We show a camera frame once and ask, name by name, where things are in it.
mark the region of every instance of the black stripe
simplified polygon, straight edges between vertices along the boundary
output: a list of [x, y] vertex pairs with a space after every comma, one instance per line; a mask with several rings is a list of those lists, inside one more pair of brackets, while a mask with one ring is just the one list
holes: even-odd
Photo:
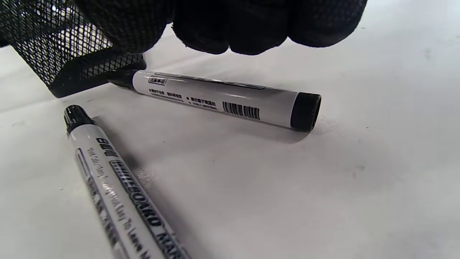
[[224, 112], [249, 119], [260, 120], [260, 109], [230, 102], [222, 102]]

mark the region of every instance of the black mesh pen holder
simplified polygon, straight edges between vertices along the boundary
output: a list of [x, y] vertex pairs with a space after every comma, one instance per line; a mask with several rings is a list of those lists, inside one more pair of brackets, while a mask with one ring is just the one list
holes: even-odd
[[146, 67], [141, 53], [113, 46], [69, 0], [2, 0], [0, 35], [56, 97], [107, 83], [110, 71]]

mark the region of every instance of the gloved hand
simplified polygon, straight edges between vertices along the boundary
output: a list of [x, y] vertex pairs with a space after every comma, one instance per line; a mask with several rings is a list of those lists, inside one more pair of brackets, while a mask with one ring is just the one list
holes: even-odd
[[367, 0], [75, 0], [115, 47], [151, 48], [168, 22], [188, 47], [212, 54], [257, 55], [287, 37], [328, 47], [350, 35]]

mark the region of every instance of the marker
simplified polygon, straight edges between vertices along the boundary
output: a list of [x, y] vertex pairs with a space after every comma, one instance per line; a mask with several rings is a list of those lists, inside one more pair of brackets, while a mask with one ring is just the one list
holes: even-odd
[[104, 131], [77, 105], [65, 109], [75, 160], [116, 259], [189, 259]]
[[109, 82], [140, 94], [300, 131], [318, 118], [321, 96], [259, 85], [144, 70], [118, 70]]

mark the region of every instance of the white table surface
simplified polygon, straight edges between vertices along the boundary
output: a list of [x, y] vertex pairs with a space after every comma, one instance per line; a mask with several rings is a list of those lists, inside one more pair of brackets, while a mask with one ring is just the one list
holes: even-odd
[[460, 258], [460, 1], [370, 0], [356, 32], [149, 69], [323, 96], [309, 134], [106, 84], [55, 99], [0, 49], [0, 258], [111, 258], [63, 110], [102, 122], [193, 258]]

